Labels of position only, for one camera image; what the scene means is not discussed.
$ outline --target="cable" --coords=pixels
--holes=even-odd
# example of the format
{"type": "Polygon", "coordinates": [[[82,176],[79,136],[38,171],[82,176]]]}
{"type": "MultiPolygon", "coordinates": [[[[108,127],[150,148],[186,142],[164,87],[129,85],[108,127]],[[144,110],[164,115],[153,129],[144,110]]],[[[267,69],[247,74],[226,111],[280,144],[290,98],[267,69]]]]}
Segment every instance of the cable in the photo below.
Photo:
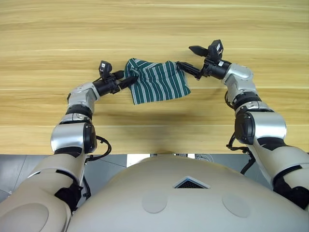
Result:
{"type": "Polygon", "coordinates": [[[244,154],[248,154],[250,156],[250,160],[248,161],[248,163],[240,171],[240,173],[244,175],[246,173],[246,171],[249,168],[251,168],[251,166],[255,163],[255,158],[254,158],[252,152],[250,151],[250,149],[248,147],[246,147],[246,146],[240,146],[240,147],[233,146],[233,143],[234,143],[235,139],[236,139],[236,137],[235,137],[235,132],[234,132],[232,134],[231,138],[230,138],[230,141],[226,145],[226,147],[228,149],[230,149],[231,151],[241,150],[244,154]]]}
{"type": "Polygon", "coordinates": [[[86,197],[86,201],[87,201],[88,198],[91,197],[91,190],[90,190],[88,182],[85,178],[85,175],[83,176],[83,184],[84,184],[84,187],[85,187],[85,190],[86,190],[86,193],[84,193],[83,196],[86,197]]]}
{"type": "Polygon", "coordinates": [[[246,171],[251,168],[251,166],[255,163],[255,158],[250,158],[248,163],[242,168],[240,171],[241,174],[245,175],[246,171]]]}
{"type": "Polygon", "coordinates": [[[234,109],[233,105],[227,99],[227,92],[224,95],[224,100],[225,100],[225,103],[228,105],[228,107],[234,109]]]}
{"type": "Polygon", "coordinates": [[[107,144],[107,146],[108,146],[107,151],[103,155],[100,155],[100,156],[95,156],[95,157],[93,155],[89,156],[88,158],[86,158],[85,163],[87,163],[88,161],[95,161],[95,160],[98,160],[100,158],[103,158],[103,157],[107,156],[108,154],[110,154],[110,152],[112,151],[112,146],[110,145],[110,143],[106,139],[104,139],[100,136],[97,136],[97,140],[100,140],[101,144],[102,143],[107,144]]]}

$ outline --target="wooden table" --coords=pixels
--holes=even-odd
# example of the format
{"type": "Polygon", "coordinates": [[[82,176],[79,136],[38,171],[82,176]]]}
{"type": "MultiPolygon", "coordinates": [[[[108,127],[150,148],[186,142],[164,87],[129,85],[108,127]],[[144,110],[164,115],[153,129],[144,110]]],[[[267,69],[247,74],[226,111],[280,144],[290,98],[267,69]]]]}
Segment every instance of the wooden table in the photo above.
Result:
{"type": "MultiPolygon", "coordinates": [[[[308,0],[2,0],[0,153],[52,154],[50,135],[75,86],[129,58],[203,59],[190,45],[221,39],[224,59],[250,67],[260,97],[286,119],[286,142],[309,151],[308,0]]],[[[133,105],[128,89],[96,104],[112,153],[231,153],[234,112],[214,78],[188,75],[184,98],[133,105]]],[[[101,146],[96,154],[103,152],[101,146]]]]}

